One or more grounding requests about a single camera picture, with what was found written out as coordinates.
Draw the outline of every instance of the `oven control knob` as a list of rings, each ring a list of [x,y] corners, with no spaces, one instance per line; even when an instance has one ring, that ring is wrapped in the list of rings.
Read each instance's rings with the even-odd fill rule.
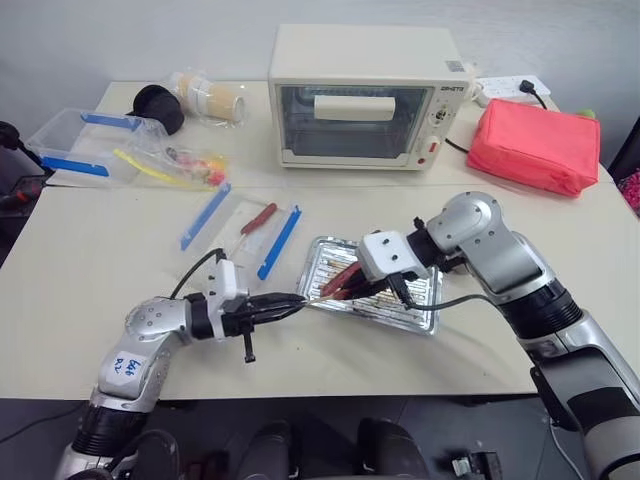
[[[436,112],[436,121],[440,123],[446,117],[447,117],[447,106],[443,105],[442,107],[440,107],[440,110]]]
[[[433,153],[437,150],[438,146],[440,145],[440,137],[436,137],[435,135],[432,135],[430,137],[427,137],[427,141],[425,142],[424,148],[426,150],[426,153]]]

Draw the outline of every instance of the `cable connector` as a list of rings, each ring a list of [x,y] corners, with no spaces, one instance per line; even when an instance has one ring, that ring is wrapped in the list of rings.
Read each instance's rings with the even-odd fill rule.
[[[411,292],[409,292],[409,286],[407,285],[407,282],[405,282],[401,273],[393,273],[389,275],[387,277],[387,283],[407,310],[415,305],[413,298],[411,298]]]
[[[522,80],[522,82],[520,82],[520,85],[518,86],[518,89],[522,93],[528,93],[536,97],[536,100],[538,100],[538,103],[540,103],[540,106],[545,110],[547,110],[547,105],[544,103],[542,98],[540,98],[540,95],[538,95],[538,92],[536,92],[535,85],[531,83],[529,80]]]
[[[523,93],[531,93],[531,94],[533,94],[533,92],[536,91],[535,85],[531,83],[529,80],[523,80],[522,82],[520,82],[520,86],[518,87],[518,89]]]

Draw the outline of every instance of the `blue clip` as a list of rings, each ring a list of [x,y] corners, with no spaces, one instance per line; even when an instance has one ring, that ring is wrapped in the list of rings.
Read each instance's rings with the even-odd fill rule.
[[[300,218],[300,214],[302,214],[302,212],[296,205],[293,208],[291,215],[289,215],[289,219],[287,220],[287,223],[285,223],[284,227],[282,227],[282,231],[280,232],[280,235],[278,235],[278,238],[276,238],[276,241],[271,247],[271,250],[269,250],[267,257],[264,259],[264,263],[258,269],[258,278],[260,280],[265,280],[267,276],[269,276],[269,272],[271,272],[273,265],[276,263],[276,260],[280,256],[280,252],[282,252],[282,249],[284,248],[284,244],[287,243],[287,240],[291,236],[291,232],[293,231],[293,228],[296,226],[296,223],[298,222],[298,218]]]
[[[198,215],[198,218],[196,218],[196,221],[193,222],[193,225],[189,227],[189,229],[185,232],[185,234],[180,239],[180,250],[184,252],[187,248],[189,248],[189,245],[191,245],[191,242],[193,242],[193,240],[196,238],[198,233],[200,233],[200,230],[202,230],[202,227],[204,227],[205,223],[207,223],[207,221],[211,218],[211,215],[213,215],[213,212],[217,210],[217,208],[220,206],[220,204],[225,199],[225,197],[229,194],[230,191],[231,191],[231,184],[229,183],[225,183],[220,187],[220,189],[213,196],[211,201],[207,204],[206,207],[204,207],[204,210],[202,210],[200,215]]]
[[[107,127],[126,128],[135,132],[140,126],[142,120],[135,117],[107,117],[106,115],[98,115],[95,113],[81,113],[80,117],[87,123],[95,123],[96,125],[105,125]]]
[[[61,168],[63,170],[71,170],[72,172],[88,173],[99,177],[108,177],[109,170],[102,165],[93,165],[91,163],[72,162],[58,157],[42,157],[42,165],[50,168]]]

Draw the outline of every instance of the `pink bag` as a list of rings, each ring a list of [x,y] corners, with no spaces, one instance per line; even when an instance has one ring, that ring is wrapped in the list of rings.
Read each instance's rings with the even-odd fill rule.
[[[467,165],[577,197],[598,181],[599,155],[597,120],[492,100],[478,124]]]

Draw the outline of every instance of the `aluminum foil tray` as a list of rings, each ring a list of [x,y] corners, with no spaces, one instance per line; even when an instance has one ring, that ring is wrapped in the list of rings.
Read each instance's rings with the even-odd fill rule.
[[[320,297],[320,289],[344,268],[356,261],[357,242],[333,237],[318,237],[311,244],[304,271],[298,284],[298,294],[309,299]],[[434,305],[440,302],[442,273],[430,269],[431,276],[409,282],[413,300],[419,305]],[[438,325],[439,312],[405,310],[390,290],[374,297],[349,301],[327,300],[313,305],[315,308],[332,310],[383,323],[422,335],[433,335]]]

